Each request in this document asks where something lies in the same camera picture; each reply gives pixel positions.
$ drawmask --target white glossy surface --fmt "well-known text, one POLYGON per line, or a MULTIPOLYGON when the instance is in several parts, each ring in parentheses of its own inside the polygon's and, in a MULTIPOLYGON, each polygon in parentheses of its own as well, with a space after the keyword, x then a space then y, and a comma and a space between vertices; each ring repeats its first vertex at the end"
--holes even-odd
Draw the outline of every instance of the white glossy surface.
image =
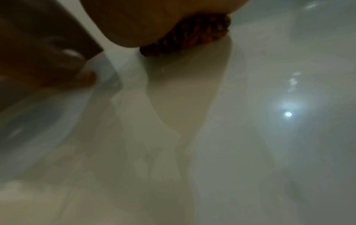
POLYGON ((213 44, 107 52, 70 135, 1 187, 0 224, 354 224, 355 10, 255 0, 213 44))

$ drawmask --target patterned brown object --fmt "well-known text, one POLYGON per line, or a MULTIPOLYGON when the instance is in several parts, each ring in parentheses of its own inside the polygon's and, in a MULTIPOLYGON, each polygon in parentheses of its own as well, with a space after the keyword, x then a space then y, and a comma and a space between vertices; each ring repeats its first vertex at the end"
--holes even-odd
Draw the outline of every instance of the patterned brown object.
POLYGON ((225 37, 230 24, 231 19, 225 14, 194 16, 178 23, 158 42, 141 47, 140 52, 153 57, 206 44, 225 37))

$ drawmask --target white tile floor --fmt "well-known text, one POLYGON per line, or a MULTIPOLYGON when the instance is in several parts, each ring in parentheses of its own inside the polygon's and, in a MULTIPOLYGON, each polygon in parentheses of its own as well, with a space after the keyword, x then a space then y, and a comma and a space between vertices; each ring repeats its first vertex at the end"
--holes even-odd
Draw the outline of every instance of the white tile floor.
POLYGON ((97 57, 5 142, 31 152, 2 160, 0 224, 354 224, 355 10, 254 0, 213 44, 97 57))

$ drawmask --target white floor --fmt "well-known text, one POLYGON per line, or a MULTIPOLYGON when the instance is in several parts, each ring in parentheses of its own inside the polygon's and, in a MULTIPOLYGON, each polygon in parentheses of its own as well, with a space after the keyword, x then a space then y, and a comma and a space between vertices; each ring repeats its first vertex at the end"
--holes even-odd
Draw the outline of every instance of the white floor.
POLYGON ((98 56, 12 117, 0 224, 355 224, 355 11, 252 0, 213 44, 98 56))

